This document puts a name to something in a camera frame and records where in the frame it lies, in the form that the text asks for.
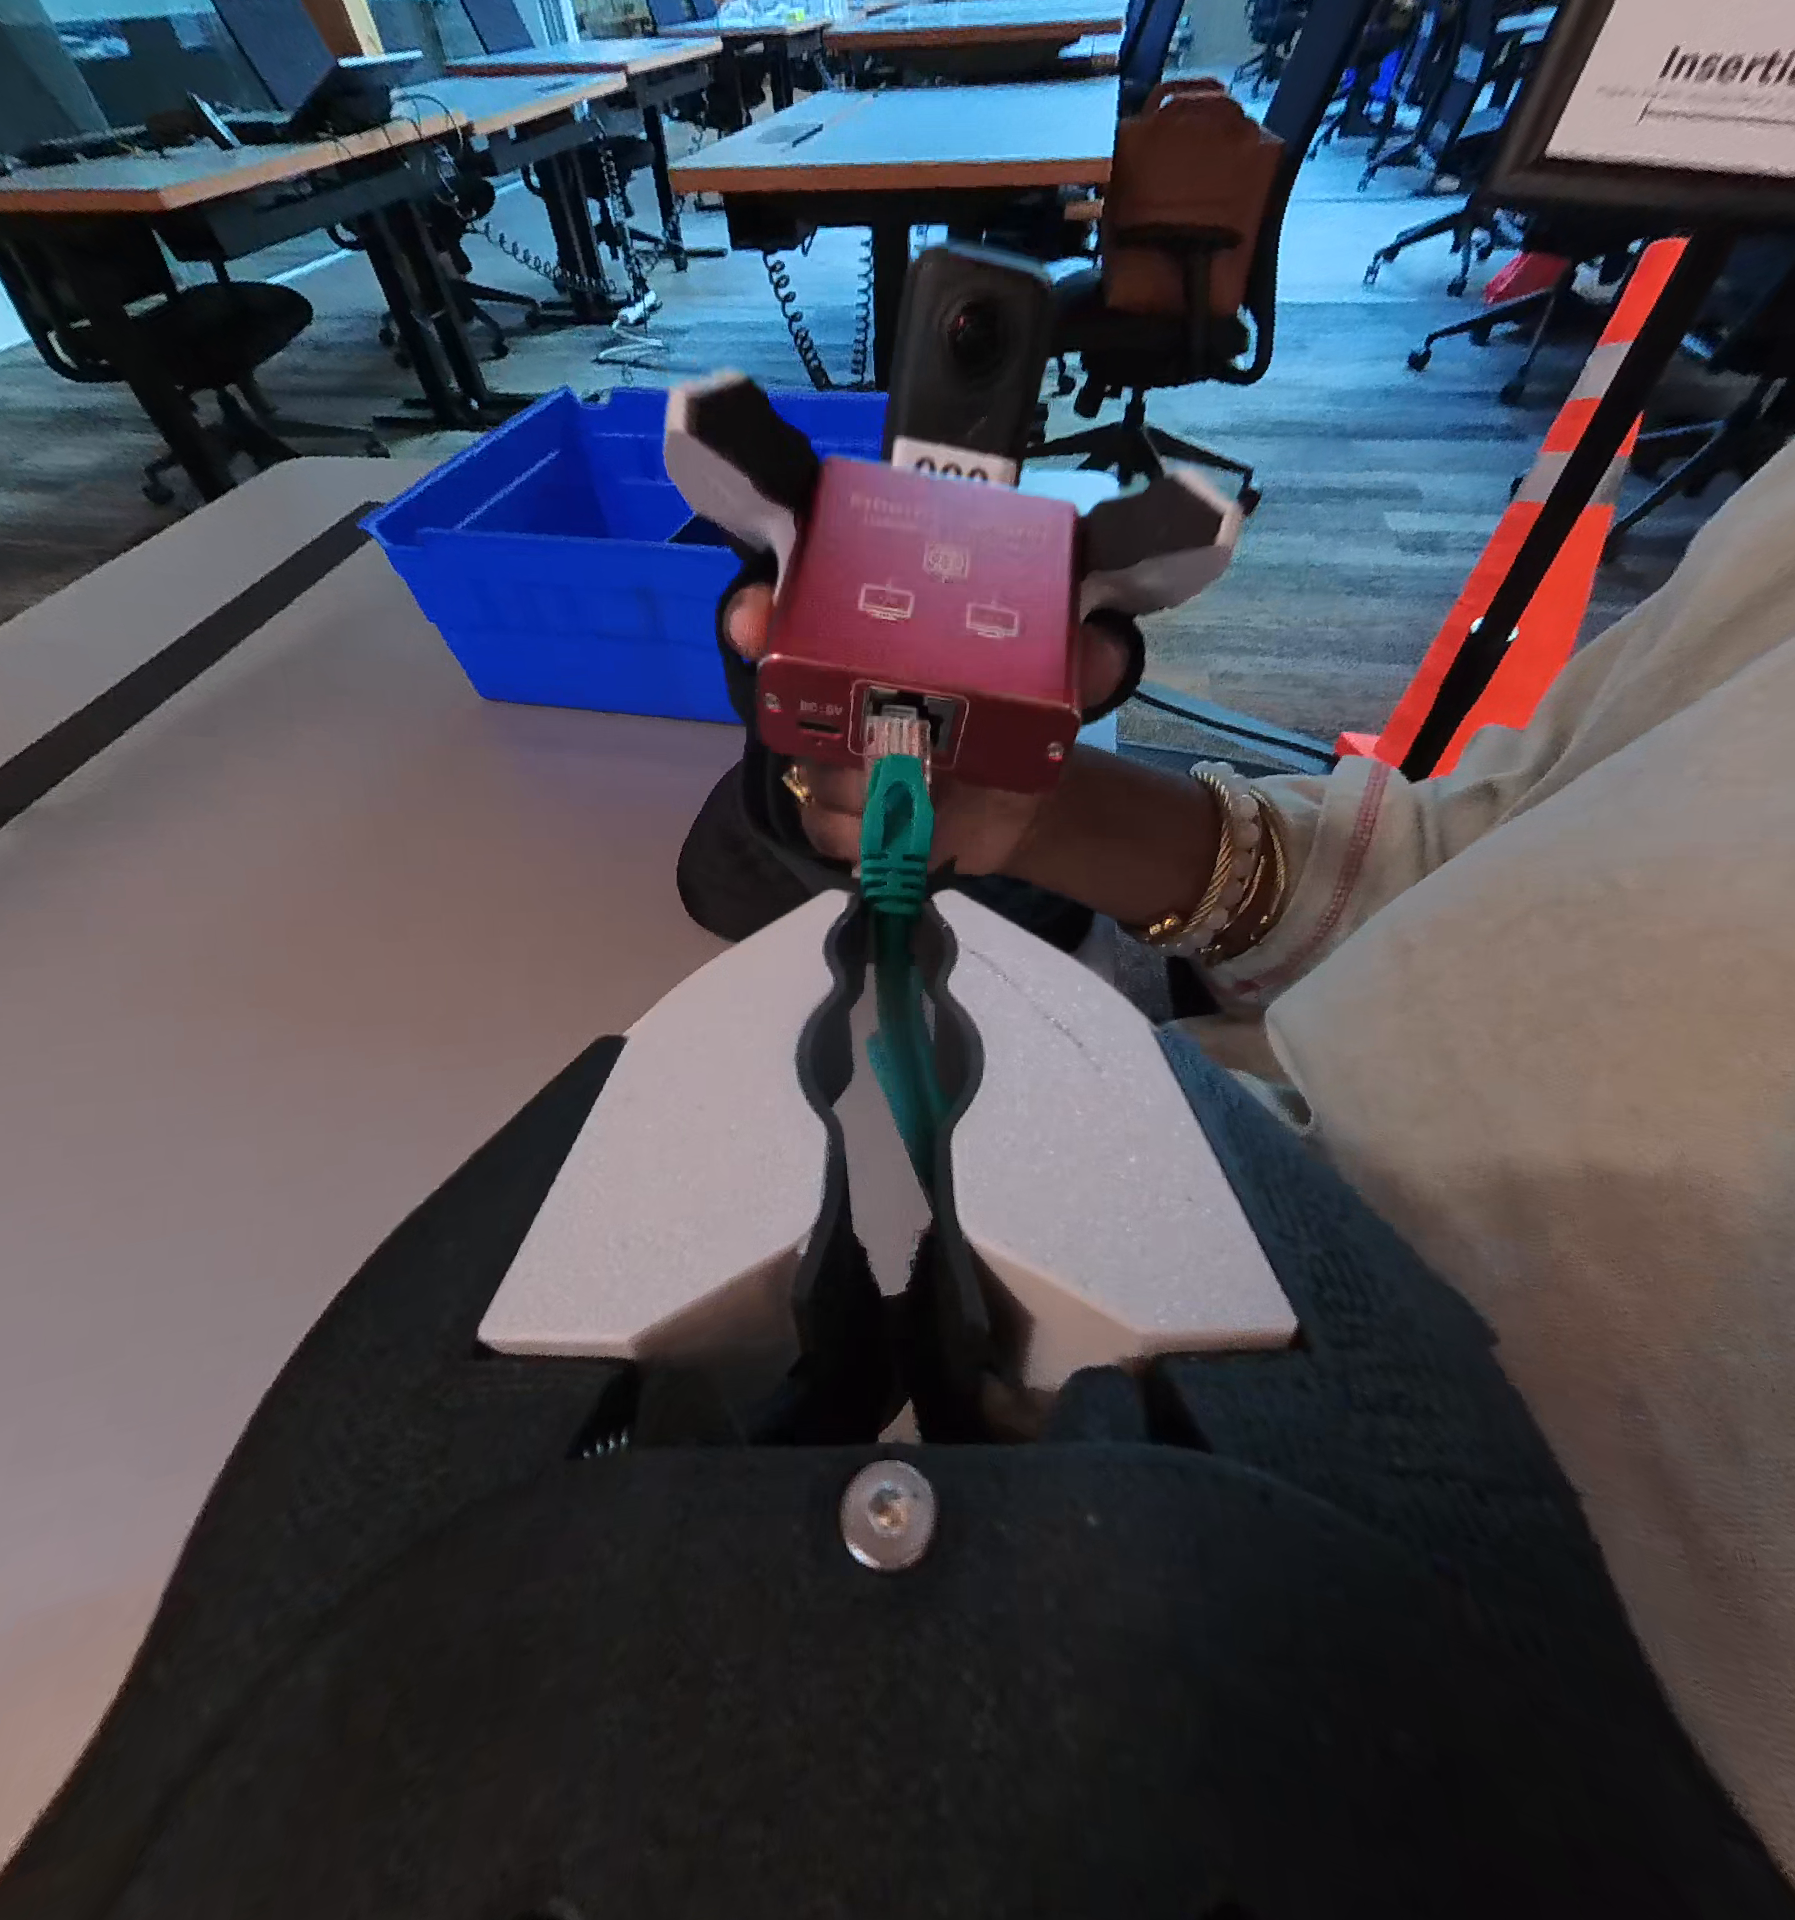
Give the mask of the orange traffic cone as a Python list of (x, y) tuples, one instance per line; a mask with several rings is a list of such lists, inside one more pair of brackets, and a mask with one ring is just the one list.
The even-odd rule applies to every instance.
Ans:
[(1690, 274), (1685, 237), (1642, 248), (1538, 457), (1381, 733), (1335, 757), (1445, 776), (1485, 727), (1523, 727), (1581, 639), (1642, 403), (1672, 347)]

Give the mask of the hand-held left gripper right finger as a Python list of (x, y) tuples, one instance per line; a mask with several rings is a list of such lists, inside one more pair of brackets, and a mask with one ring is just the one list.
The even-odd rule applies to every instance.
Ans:
[(919, 928), (940, 1115), (920, 1188), (961, 1390), (1286, 1352), (1298, 1313), (1162, 1049), (1096, 971), (941, 892)]

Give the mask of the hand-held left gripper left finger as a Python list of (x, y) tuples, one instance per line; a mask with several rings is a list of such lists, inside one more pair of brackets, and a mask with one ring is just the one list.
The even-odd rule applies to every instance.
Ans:
[(625, 1363), (642, 1428), (882, 1428), (900, 1365), (837, 1121), (861, 988), (861, 900), (826, 892), (662, 995), (476, 1341)]

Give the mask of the brown bag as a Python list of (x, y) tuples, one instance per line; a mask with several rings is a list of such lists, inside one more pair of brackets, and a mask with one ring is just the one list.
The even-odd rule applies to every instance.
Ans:
[(1245, 350), (1256, 250), (1286, 143), (1213, 79), (1156, 84), (1122, 117), (1099, 219), (1099, 304), (1192, 369)]

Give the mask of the person's right forearm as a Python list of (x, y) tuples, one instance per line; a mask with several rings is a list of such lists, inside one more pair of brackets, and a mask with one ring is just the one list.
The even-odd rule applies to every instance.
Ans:
[(1165, 943), (1216, 1004), (1174, 1031), (1220, 1067), (1278, 1085), (1272, 1003), (1450, 860), (1436, 793), (1375, 757), (1265, 781), (1201, 761), (1190, 776), (1236, 831), (1236, 869)]

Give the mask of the black framed marker sign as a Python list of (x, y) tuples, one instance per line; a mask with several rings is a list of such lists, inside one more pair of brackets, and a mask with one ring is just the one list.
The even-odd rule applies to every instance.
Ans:
[(1685, 237), (1667, 366), (1731, 245), (1795, 226), (1795, 3), (1563, 3), (1487, 190)]

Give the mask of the wooden desk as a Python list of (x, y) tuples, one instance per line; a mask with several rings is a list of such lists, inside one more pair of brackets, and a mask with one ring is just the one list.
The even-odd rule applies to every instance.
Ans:
[(870, 237), (874, 383), (886, 386), (914, 226), (980, 229), (1028, 198), (1104, 187), (1116, 79), (826, 89), (667, 163), (671, 186), (718, 198), (727, 241), (789, 253), (810, 234)]
[(236, 317), (255, 283), (230, 280), (232, 259), (314, 229), (358, 238), (428, 417), (491, 429), (530, 399), (488, 392), (475, 359), (463, 277), (424, 216), (440, 195), (439, 156), (476, 143), (521, 163), (569, 156), (595, 132), (588, 107), (622, 84), (622, 71), (451, 79), (346, 137), (21, 166), (0, 175), (0, 277), (21, 319), (69, 319), (71, 341), (96, 354), (69, 378), (127, 389), (206, 502), (236, 488), (238, 450), (264, 468), (297, 447), (260, 420), (252, 366), (203, 386), (218, 393), (218, 420), (203, 420), (178, 378), (181, 354), (190, 344), (203, 354), (236, 350)]

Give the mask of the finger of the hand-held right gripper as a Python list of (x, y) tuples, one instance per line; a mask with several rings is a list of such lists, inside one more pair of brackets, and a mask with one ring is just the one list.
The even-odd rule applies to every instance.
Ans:
[(1075, 520), (1075, 614), (1141, 618), (1220, 581), (1242, 533), (1242, 505), (1201, 471), (1165, 468)]
[(773, 564), (770, 585), (797, 579), (797, 557), (823, 494), (823, 460), (750, 378), (695, 378), (664, 403), (664, 468), (692, 512)]

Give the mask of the red network switch box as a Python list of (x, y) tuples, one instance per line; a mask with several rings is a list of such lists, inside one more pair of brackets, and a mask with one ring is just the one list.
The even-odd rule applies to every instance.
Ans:
[(819, 460), (773, 594), (759, 742), (861, 763), (874, 723), (907, 714), (934, 772), (1047, 793), (1081, 727), (1075, 539), (1063, 499)]

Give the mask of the blue plastic bin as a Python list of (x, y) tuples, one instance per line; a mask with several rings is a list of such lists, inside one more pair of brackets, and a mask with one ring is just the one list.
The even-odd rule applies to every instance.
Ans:
[(481, 699), (740, 718), (715, 611), (746, 550), (671, 484), (664, 411), (554, 392), (363, 517)]

